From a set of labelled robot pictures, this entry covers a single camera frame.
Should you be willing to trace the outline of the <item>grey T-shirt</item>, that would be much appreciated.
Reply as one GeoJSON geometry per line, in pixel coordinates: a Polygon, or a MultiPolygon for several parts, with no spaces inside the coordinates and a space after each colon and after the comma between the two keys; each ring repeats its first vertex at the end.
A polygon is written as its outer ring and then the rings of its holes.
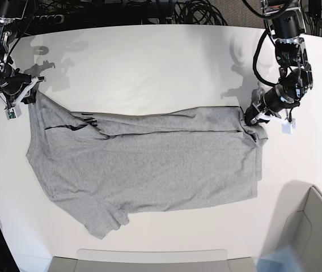
{"type": "Polygon", "coordinates": [[[51,202],[99,239],[129,214],[200,209],[257,196],[263,127],[238,107],[122,116],[70,112],[38,93],[27,159],[51,202]]]}

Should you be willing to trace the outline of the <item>black power strip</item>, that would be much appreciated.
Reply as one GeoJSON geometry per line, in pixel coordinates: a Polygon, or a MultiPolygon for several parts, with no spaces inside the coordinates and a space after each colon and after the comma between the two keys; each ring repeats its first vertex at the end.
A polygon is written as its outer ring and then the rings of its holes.
{"type": "Polygon", "coordinates": [[[65,21],[65,15],[38,15],[33,19],[34,24],[62,24],[65,21]]]}

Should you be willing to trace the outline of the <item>grey box at right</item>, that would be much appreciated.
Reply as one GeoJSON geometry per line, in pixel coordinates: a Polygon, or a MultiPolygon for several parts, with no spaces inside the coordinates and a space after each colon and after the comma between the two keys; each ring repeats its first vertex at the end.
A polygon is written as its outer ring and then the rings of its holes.
{"type": "Polygon", "coordinates": [[[309,189],[302,211],[286,223],[285,271],[322,271],[322,192],[309,189]]]}

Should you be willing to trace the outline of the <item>grey box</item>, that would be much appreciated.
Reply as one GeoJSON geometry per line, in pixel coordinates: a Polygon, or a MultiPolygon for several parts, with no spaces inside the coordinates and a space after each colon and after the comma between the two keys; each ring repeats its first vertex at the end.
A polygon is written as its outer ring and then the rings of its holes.
{"type": "Polygon", "coordinates": [[[285,271],[322,271],[322,192],[309,189],[302,211],[286,223],[285,271]]]}
{"type": "Polygon", "coordinates": [[[126,252],[80,249],[76,258],[53,257],[49,271],[256,271],[253,258],[228,259],[224,249],[126,252]]]}

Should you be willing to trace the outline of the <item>blue translucent object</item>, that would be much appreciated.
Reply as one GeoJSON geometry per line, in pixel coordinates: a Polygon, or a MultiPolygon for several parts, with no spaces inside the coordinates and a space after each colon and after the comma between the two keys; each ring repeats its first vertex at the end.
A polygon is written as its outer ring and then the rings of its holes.
{"type": "Polygon", "coordinates": [[[299,257],[291,246],[277,249],[271,254],[254,259],[258,272],[301,272],[304,271],[299,257]]]}

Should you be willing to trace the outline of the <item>grey box at bottom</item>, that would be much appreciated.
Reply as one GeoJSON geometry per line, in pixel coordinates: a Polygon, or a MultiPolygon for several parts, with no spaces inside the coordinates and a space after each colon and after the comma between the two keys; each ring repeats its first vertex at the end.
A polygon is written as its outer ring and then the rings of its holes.
{"type": "Polygon", "coordinates": [[[126,252],[80,249],[76,258],[53,257],[49,271],[256,271],[253,258],[228,259],[224,249],[126,252]]]}

